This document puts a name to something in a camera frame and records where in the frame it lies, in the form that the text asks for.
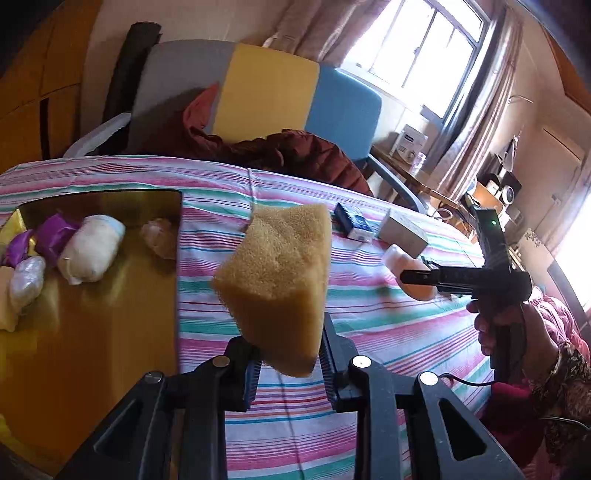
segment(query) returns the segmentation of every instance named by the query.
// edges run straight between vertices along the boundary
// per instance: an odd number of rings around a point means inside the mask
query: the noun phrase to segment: plastic wrapped item
[[[12,267],[0,267],[0,330],[14,332],[18,315],[10,303],[10,281],[14,275]]]
[[[398,245],[392,245],[386,250],[382,262],[396,277],[396,282],[409,297],[419,301],[429,301],[437,296],[437,287],[429,285],[407,285],[400,281],[400,274],[404,270],[424,270],[429,268],[422,261],[412,258]]]
[[[14,237],[6,247],[4,253],[4,264],[8,267],[16,268],[16,266],[28,257],[29,240],[33,235],[33,230],[19,233]]]
[[[35,251],[42,255],[50,267],[54,267],[61,252],[78,227],[62,217],[59,213],[50,216],[35,232]]]
[[[156,255],[176,260],[178,225],[173,225],[166,218],[156,218],[142,227],[141,236]]]
[[[100,280],[113,263],[125,225],[106,215],[86,217],[67,243],[57,268],[70,285]]]
[[[15,312],[21,313],[41,293],[45,264],[43,257],[29,257],[17,265],[9,289],[10,303]]]

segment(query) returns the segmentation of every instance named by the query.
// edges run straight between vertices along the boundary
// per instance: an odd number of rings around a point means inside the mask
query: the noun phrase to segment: chair
[[[120,57],[118,66],[133,63]],[[215,82],[222,88],[206,132],[238,142],[284,128],[306,130],[337,144],[366,177],[377,172],[406,206],[425,213],[404,183],[369,154],[381,110],[381,98],[374,90],[331,67],[245,44],[178,40],[154,45],[131,111],[108,119],[75,142],[64,157],[88,155],[123,128],[128,128],[124,151],[137,151],[163,120]],[[112,80],[111,89],[114,83],[122,82]],[[112,93],[109,97],[121,98]],[[108,109],[116,111],[112,105]]]

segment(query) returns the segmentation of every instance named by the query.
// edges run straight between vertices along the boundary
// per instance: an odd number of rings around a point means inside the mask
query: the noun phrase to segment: yellow sponge
[[[325,205],[256,206],[212,286],[243,337],[279,372],[306,377],[320,347],[332,227]]]

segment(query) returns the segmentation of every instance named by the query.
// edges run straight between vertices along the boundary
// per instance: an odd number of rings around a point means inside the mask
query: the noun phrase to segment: window
[[[589,222],[591,220],[591,197],[583,204],[576,220],[560,244],[556,261],[569,279],[570,285],[586,312],[591,309],[591,281],[589,269]]]
[[[484,37],[467,0],[392,0],[343,68],[443,119]]]

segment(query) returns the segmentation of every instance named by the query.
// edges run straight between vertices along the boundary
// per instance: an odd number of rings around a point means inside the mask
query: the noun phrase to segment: pink curtain
[[[264,47],[340,66],[390,0],[293,0]]]
[[[486,160],[505,111],[515,77],[523,39],[523,25],[507,7],[501,36],[486,80],[460,134],[433,170],[428,186],[454,201],[459,200]]]

